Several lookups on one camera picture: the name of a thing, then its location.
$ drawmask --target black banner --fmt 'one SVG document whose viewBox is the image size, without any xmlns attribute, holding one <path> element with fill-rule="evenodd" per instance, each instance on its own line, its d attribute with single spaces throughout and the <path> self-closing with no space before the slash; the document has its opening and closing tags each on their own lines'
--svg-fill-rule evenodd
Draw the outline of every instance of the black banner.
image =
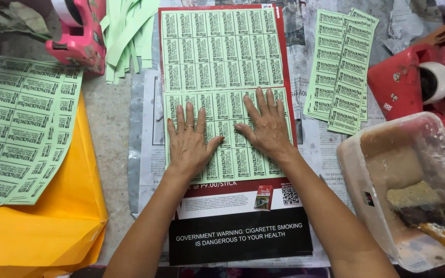
<svg viewBox="0 0 445 278">
<path fill-rule="evenodd" d="M 312 255 L 303 207 L 173 220 L 170 266 Z"/>
</svg>

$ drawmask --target forearm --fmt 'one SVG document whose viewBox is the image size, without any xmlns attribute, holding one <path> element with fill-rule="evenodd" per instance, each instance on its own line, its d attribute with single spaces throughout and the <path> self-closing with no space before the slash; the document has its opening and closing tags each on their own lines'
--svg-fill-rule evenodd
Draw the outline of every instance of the forearm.
<svg viewBox="0 0 445 278">
<path fill-rule="evenodd" d="M 387 256 L 366 227 L 313 172 L 297 150 L 290 153 L 279 160 L 279 165 L 298 193 L 332 266 L 373 263 L 392 269 L 392 274 L 396 275 Z"/>
<path fill-rule="evenodd" d="M 137 220 L 116 249 L 104 278 L 154 277 L 171 220 L 189 179 L 166 172 Z"/>
</svg>

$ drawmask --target red tape dispenser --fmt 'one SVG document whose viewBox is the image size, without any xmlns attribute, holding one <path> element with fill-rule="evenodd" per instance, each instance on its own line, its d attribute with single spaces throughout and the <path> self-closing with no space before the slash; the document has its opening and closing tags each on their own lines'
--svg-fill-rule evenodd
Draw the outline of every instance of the red tape dispenser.
<svg viewBox="0 0 445 278">
<path fill-rule="evenodd" d="M 46 41 L 46 50 L 63 64 L 84 67 L 103 75 L 106 46 L 100 21 L 106 15 L 105 0 L 52 0 L 61 21 L 61 40 Z"/>
<path fill-rule="evenodd" d="M 438 60 L 430 44 L 411 46 L 368 70 L 367 82 L 387 121 L 423 111 L 424 88 L 432 87 L 421 63 Z"/>
</svg>

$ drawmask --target pink tape dispenser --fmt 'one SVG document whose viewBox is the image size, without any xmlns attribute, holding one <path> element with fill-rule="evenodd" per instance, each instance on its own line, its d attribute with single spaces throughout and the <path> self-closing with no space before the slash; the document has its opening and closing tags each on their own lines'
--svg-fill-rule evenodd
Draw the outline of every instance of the pink tape dispenser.
<svg viewBox="0 0 445 278">
<path fill-rule="evenodd" d="M 61 63 L 104 74 L 106 46 L 100 21 L 106 15 L 105 0 L 52 0 L 61 21 L 61 40 L 46 41 L 46 50 Z"/>
</svg>

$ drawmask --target qr code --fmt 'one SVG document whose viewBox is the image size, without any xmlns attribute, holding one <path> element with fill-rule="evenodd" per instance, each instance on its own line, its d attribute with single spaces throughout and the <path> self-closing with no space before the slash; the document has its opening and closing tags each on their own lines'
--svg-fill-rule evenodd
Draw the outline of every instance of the qr code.
<svg viewBox="0 0 445 278">
<path fill-rule="evenodd" d="M 293 187 L 283 188 L 281 190 L 283 193 L 283 203 L 285 205 L 294 205 L 300 203 L 298 194 Z"/>
</svg>

